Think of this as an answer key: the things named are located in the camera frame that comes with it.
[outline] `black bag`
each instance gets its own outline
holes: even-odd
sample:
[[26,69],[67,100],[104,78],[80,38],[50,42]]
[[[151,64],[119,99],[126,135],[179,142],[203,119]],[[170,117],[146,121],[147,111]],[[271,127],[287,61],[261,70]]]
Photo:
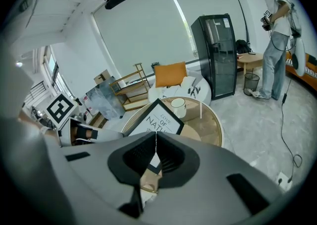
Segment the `black bag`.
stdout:
[[249,53],[251,51],[250,47],[248,46],[247,42],[244,40],[237,40],[236,42],[237,53]]

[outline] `gray floor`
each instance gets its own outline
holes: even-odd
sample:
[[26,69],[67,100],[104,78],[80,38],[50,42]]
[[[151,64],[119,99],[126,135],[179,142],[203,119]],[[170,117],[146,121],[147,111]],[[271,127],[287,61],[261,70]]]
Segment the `gray floor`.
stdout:
[[[255,71],[262,78],[262,70]],[[286,77],[284,92],[290,78]],[[291,155],[282,142],[281,104],[279,101],[257,100],[243,93],[243,72],[238,73],[234,96],[211,102],[224,129],[224,148],[232,151],[255,168],[276,180],[279,172],[290,176]],[[317,98],[293,80],[283,106],[283,137],[303,164],[294,169],[293,182],[301,182],[309,171],[317,152]],[[126,112],[122,119],[108,121],[104,128],[121,131],[136,111]]]

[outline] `light blue jeans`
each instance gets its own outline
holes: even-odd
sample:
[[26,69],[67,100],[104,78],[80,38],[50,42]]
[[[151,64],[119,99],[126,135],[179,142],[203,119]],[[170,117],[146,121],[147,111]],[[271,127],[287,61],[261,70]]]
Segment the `light blue jeans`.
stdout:
[[260,94],[278,100],[285,78],[285,55],[288,36],[273,32],[271,41],[263,55],[263,77]]

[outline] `black glass refrigerator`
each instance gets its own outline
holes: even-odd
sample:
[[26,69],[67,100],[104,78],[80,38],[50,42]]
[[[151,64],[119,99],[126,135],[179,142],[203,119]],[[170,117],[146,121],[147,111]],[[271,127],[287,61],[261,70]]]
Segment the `black glass refrigerator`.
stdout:
[[200,16],[191,28],[202,76],[211,87],[211,99],[234,95],[237,51],[229,14]]

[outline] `small wooden side table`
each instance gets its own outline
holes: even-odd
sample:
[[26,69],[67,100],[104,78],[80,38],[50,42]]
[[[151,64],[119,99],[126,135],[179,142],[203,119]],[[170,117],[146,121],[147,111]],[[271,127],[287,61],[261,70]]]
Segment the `small wooden side table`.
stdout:
[[237,60],[237,64],[239,67],[243,68],[243,76],[247,73],[247,70],[252,70],[255,67],[262,66],[263,64],[263,54],[256,53],[255,55],[243,53],[240,54],[243,57]]

